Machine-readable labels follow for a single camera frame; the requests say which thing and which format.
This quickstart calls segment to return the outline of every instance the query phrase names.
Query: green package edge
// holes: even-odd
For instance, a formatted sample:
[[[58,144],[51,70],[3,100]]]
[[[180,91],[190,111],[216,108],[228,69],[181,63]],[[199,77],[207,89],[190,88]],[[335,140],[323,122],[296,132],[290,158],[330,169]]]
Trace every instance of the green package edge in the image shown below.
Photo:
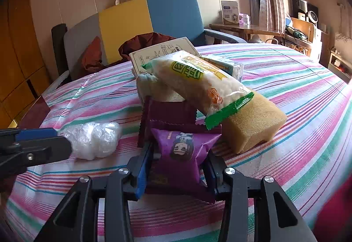
[[[146,70],[151,68],[151,63],[148,62],[142,67]],[[231,115],[236,114],[244,105],[246,105],[248,102],[251,101],[253,98],[254,93],[248,93],[245,96],[242,96],[240,99],[237,99],[236,101],[230,103],[226,107],[222,108],[218,112],[209,115],[208,117],[205,118],[205,126],[207,127],[208,130],[211,130],[212,128],[216,127],[219,125],[224,119],[228,118]]]

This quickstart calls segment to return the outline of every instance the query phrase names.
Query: metal screw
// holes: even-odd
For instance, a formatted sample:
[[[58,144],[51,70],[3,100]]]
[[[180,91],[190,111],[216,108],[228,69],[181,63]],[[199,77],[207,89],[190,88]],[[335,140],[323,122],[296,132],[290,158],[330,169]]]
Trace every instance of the metal screw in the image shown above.
[[[274,182],[274,178],[271,175],[266,175],[264,180],[268,183]]]
[[[80,177],[80,182],[87,182],[87,181],[89,181],[89,176],[83,175]]]
[[[33,155],[32,153],[29,153],[29,154],[27,155],[27,160],[33,161],[33,159],[34,159],[34,155]]]
[[[236,173],[236,170],[234,168],[225,168],[225,173],[228,175],[234,175]]]
[[[126,174],[128,174],[129,171],[130,170],[128,168],[119,168],[119,173],[121,175],[126,175]]]

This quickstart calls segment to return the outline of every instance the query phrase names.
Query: blue cushion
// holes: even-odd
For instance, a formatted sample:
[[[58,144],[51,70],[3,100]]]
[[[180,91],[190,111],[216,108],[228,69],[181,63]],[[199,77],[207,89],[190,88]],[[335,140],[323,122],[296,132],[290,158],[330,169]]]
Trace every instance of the blue cushion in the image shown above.
[[[206,45],[197,0],[147,0],[147,4],[154,32]]]

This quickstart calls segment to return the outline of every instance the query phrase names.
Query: dark maroon wrapper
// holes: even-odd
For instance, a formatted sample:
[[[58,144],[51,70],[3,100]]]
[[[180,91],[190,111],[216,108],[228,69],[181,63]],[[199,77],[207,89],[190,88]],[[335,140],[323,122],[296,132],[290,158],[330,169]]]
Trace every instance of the dark maroon wrapper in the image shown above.
[[[162,121],[171,124],[195,124],[197,109],[188,101],[160,102],[147,96],[144,101],[137,146],[143,148],[144,141],[153,139],[149,121]]]
[[[221,126],[207,130],[205,125],[150,121],[150,127],[161,158],[153,163],[148,188],[164,189],[163,193],[177,189],[180,193],[214,203],[215,196],[201,180],[199,169],[208,151],[220,138]]]

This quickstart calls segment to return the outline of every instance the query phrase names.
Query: striped tablecloth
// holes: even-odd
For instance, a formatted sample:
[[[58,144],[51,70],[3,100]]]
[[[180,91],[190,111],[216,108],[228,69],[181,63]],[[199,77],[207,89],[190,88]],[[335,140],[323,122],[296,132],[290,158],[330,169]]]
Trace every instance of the striped tablecloth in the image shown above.
[[[234,44],[197,48],[244,63],[243,83],[274,102],[287,123],[271,142],[242,155],[225,143],[214,152],[244,175],[273,175],[305,221],[314,225],[319,209],[350,171],[351,88],[308,57],[279,45]],[[19,240],[33,241],[54,208],[81,175],[108,175],[138,155],[142,113],[131,63],[123,63],[62,86],[45,98],[51,108],[42,127],[62,130],[89,121],[116,121],[123,136],[109,157],[31,167],[17,177],[6,206],[8,224]],[[145,195],[131,202],[135,241],[217,241],[224,203],[187,196]],[[104,240],[104,200],[100,200],[98,240]],[[253,239],[249,202],[249,239]]]

